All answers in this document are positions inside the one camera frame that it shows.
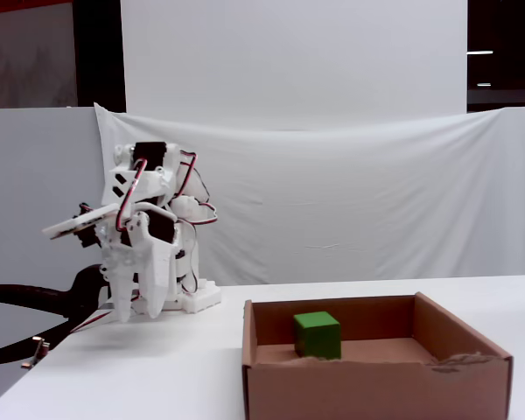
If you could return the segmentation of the white gripper with motor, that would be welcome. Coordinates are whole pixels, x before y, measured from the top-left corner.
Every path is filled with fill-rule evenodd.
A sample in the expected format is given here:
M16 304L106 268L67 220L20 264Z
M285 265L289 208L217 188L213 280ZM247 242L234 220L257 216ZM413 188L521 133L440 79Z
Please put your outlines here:
M118 319L130 319L134 274L140 276L140 293L146 312L155 319L163 310L174 284L174 256L179 250L178 218L160 208L140 208L122 230L108 219L96 229L101 245L101 273L111 274L111 291Z

